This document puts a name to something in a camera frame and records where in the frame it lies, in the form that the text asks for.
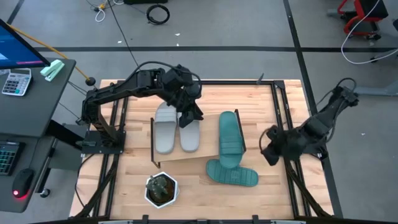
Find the gray floor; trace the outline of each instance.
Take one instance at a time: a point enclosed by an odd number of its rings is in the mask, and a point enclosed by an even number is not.
[[[344,24],[325,15],[340,0],[290,0],[302,47],[340,47]],[[390,16],[380,23],[383,38],[376,43],[351,39],[348,47],[398,47],[398,32],[391,22],[397,19],[398,2],[384,0]],[[7,20],[17,0],[0,0],[0,18]],[[148,5],[136,6],[144,10]],[[131,46],[266,46],[293,47],[284,5],[278,0],[170,0],[172,17],[164,26],[146,23],[144,15],[130,6],[114,11]],[[55,47],[125,46],[111,11],[102,23],[84,0],[25,0],[12,25]],[[54,57],[54,53],[43,52]],[[104,78],[126,78],[135,64],[129,52],[65,52],[98,82]],[[301,79],[295,52],[134,52],[139,63],[160,60],[188,67],[202,78],[294,78]],[[351,60],[368,60],[373,54],[347,54]],[[398,79],[398,64],[389,59],[377,64],[352,65],[339,53],[304,53],[315,100],[344,77],[359,85],[384,86]],[[88,90],[83,77],[73,72],[71,81]],[[70,86],[61,102],[79,115],[83,95]],[[345,218],[398,222],[398,121],[394,119],[397,99],[362,96],[359,106],[338,118],[335,137],[328,144],[331,166]],[[58,107],[54,119],[73,123],[76,118]],[[2,222],[32,223],[59,220],[69,213],[76,181],[75,172],[56,170],[47,183],[49,198],[34,196],[23,214],[0,212]]]

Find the wooden table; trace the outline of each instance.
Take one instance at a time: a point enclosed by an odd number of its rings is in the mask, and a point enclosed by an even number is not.
[[[295,126],[308,118],[308,109],[300,80],[284,80],[292,121]],[[117,80],[103,80],[101,87]],[[259,174],[255,187],[223,185],[213,182],[206,174],[205,164],[213,157],[199,157],[162,162],[161,169],[150,161],[150,118],[162,100],[130,97],[126,117],[126,147],[119,160],[118,175],[113,197],[111,218],[141,219],[260,219],[292,218],[292,207],[283,160],[270,166],[259,153],[259,136],[263,130],[276,124],[271,88],[265,85],[204,85],[202,97],[197,103],[206,116],[223,111],[239,110],[246,142],[241,166],[254,169]],[[111,115],[112,104],[102,106],[105,118]],[[262,145],[269,143],[264,138]],[[103,155],[93,156],[80,171],[77,190],[86,203],[98,185]],[[332,214],[331,202],[321,162],[309,155],[301,157],[303,174],[308,190],[317,202]],[[165,171],[178,181],[180,195],[168,207],[156,209],[144,199],[148,176]],[[296,188],[300,214],[303,206],[300,191]],[[106,197],[103,197],[100,215],[103,214]],[[75,195],[70,210],[74,215],[81,210]]]

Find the monitor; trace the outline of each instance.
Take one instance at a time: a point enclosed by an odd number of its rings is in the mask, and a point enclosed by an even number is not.
[[[0,19],[0,69],[49,65],[47,59]]]

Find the succulent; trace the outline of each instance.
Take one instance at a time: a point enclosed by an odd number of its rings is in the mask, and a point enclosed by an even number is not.
[[[151,176],[146,187],[148,188],[148,190],[152,191],[158,199],[161,199],[162,192],[164,194],[167,194],[166,185],[166,178]]]

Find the teal slipper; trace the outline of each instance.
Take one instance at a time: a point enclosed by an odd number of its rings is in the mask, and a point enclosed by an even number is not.
[[[234,112],[220,114],[220,163],[227,169],[239,165],[243,157],[243,140]]]
[[[217,159],[207,161],[206,172],[212,180],[222,184],[253,187],[259,183],[259,175],[256,171],[240,166],[225,169]]]

